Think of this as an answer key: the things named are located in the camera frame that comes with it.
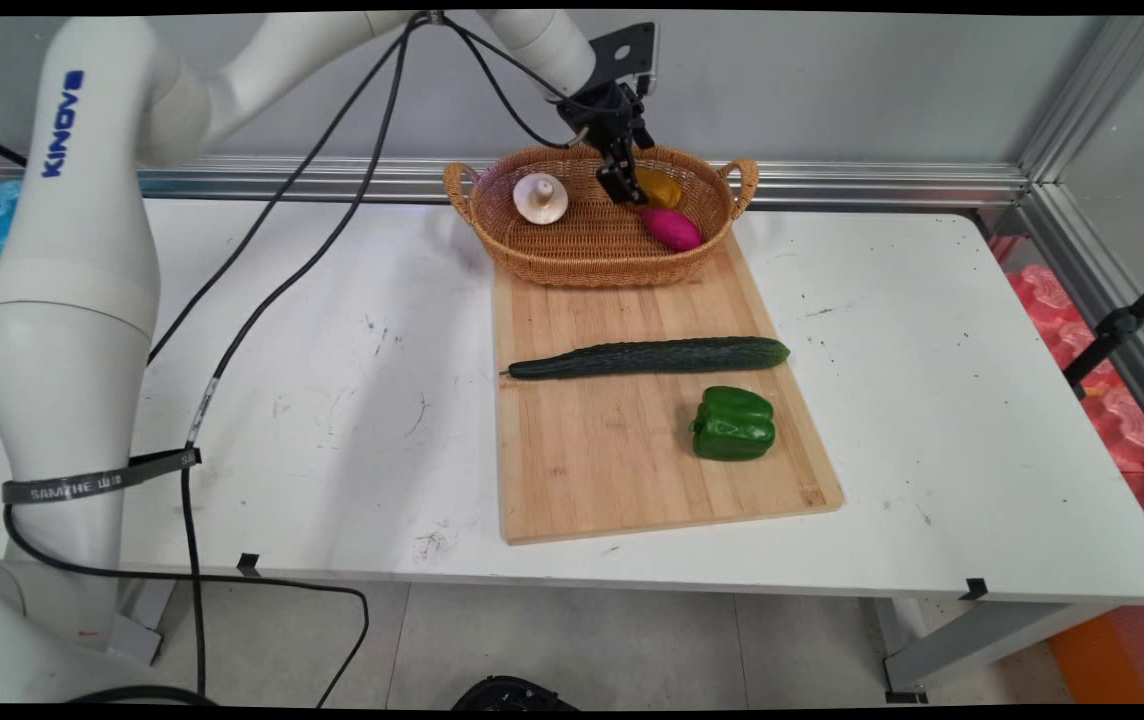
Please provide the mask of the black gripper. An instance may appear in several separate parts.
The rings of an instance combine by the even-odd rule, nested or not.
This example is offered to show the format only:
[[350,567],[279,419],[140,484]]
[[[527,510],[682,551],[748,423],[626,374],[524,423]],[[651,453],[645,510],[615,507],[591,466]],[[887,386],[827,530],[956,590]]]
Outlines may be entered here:
[[633,147],[653,149],[639,94],[628,82],[603,84],[557,102],[557,113],[575,132],[578,143],[601,152],[598,182],[614,204],[646,206]]

